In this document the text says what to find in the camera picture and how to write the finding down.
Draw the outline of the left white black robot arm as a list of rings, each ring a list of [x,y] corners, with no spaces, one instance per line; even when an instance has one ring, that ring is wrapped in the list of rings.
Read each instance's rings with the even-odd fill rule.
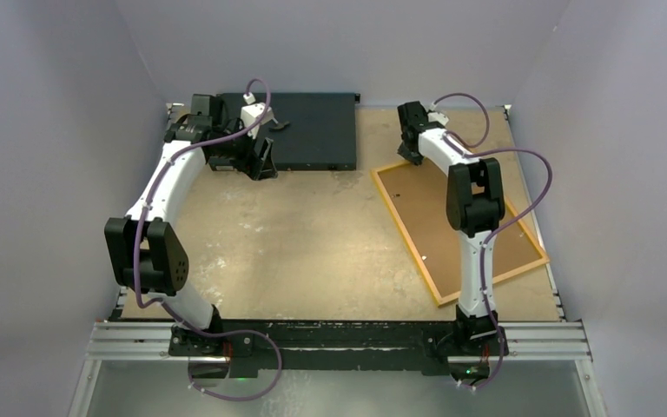
[[[273,120],[271,101],[243,95],[236,118],[221,96],[196,94],[188,113],[168,123],[162,152],[150,180],[121,217],[104,226],[117,283],[131,289],[139,308],[161,305],[201,354],[221,350],[224,332],[218,308],[188,284],[189,257],[174,224],[191,185],[212,158],[229,160],[254,181],[277,176],[273,140],[259,140],[260,126]]]

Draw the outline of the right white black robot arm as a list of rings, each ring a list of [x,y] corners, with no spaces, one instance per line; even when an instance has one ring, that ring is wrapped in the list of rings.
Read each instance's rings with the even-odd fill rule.
[[[498,336],[493,296],[493,251],[505,217],[501,168],[494,158],[476,156],[446,128],[446,115],[418,101],[397,107],[398,154],[414,165],[432,162],[446,176],[446,218],[457,232],[461,259],[460,295],[452,340],[472,354]]]

